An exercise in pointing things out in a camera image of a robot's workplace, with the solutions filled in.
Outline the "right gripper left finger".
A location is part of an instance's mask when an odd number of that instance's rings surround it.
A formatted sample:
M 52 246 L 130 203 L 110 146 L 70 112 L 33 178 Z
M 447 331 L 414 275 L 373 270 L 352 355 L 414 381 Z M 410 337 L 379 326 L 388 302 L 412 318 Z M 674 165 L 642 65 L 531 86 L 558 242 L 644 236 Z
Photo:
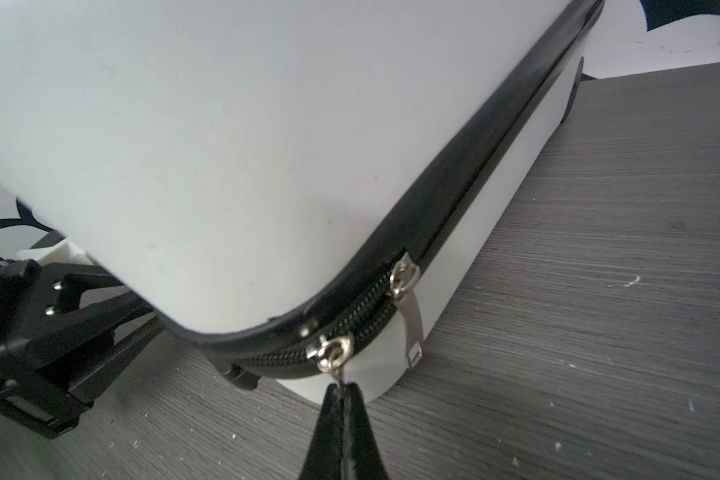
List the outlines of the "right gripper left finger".
M 326 389 L 299 479 L 343 478 L 343 388 Z

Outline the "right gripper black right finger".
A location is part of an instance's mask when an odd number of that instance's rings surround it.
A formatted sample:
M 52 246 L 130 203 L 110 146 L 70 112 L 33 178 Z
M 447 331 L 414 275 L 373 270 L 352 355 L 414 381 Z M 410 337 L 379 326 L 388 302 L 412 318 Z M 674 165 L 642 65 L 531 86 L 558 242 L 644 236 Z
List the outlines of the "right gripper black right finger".
M 343 386 L 343 478 L 388 479 L 359 386 Z

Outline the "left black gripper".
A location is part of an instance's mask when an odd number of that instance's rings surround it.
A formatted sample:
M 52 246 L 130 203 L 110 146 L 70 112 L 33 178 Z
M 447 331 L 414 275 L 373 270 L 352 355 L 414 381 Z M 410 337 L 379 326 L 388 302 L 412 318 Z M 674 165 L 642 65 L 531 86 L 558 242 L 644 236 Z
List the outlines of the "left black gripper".
M 83 304 L 120 283 L 100 266 L 0 262 L 0 416 L 46 438 L 72 430 L 162 332 L 132 291 Z

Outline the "black suitcase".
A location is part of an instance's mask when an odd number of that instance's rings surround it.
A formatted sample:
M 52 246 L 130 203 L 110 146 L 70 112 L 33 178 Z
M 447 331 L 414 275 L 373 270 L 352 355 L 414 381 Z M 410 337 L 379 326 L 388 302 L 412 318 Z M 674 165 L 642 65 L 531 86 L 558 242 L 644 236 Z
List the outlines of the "black suitcase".
M 0 1 L 0 184 L 235 376 L 367 401 L 562 123 L 600 1 Z

